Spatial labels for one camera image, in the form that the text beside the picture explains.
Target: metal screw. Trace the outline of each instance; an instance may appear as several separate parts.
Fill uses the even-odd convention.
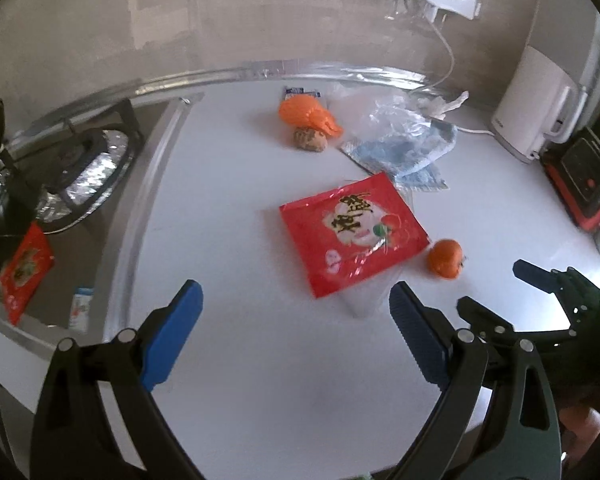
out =
[[[465,328],[461,328],[458,330],[458,339],[463,343],[473,343],[475,336],[471,330],[467,330]]]
[[[117,338],[121,343],[131,343],[136,338],[136,331],[133,328],[125,328]]]
[[[58,343],[58,350],[61,352],[66,352],[67,350],[70,350],[73,345],[74,340],[70,337],[65,337]]]
[[[529,341],[529,339],[521,339],[520,348],[522,348],[525,352],[532,352],[534,350],[534,344]]]

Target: small label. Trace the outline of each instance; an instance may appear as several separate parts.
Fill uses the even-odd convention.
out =
[[[71,304],[71,314],[69,316],[69,328],[83,334],[89,329],[89,309],[93,289],[79,287],[75,289],[74,300]]]
[[[317,90],[313,90],[311,92],[305,92],[304,88],[302,88],[301,86],[291,86],[291,87],[288,86],[285,88],[285,101],[287,99],[289,99],[290,97],[293,97],[294,95],[300,95],[300,94],[312,95],[315,98],[320,97],[320,92],[318,92]]]

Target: red appliance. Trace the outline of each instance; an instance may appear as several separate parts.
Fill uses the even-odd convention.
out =
[[[541,157],[544,170],[571,219],[588,232],[600,227],[600,116],[565,144]]]

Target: blue gripper pad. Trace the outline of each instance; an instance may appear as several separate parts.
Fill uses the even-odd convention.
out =
[[[525,260],[518,260],[513,264],[513,274],[517,279],[539,288],[547,294],[560,290],[560,283],[553,273]]]
[[[187,280],[166,308],[167,313],[142,349],[142,386],[150,392],[169,377],[173,365],[202,313],[202,287]]]
[[[450,330],[451,333],[453,332],[453,327],[439,310],[423,306],[404,282],[397,283],[391,289],[389,312],[425,380],[437,384],[440,390],[444,390],[449,384],[447,371],[450,358],[449,346],[442,341],[445,336],[441,337],[441,334],[429,323],[426,312],[431,318],[435,318],[447,335]]]

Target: red packet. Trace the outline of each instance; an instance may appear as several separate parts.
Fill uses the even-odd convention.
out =
[[[27,303],[53,264],[54,256],[45,234],[33,222],[0,276],[4,306],[12,325],[18,323]]]
[[[361,282],[429,245],[384,173],[285,204],[280,213],[316,298]]]

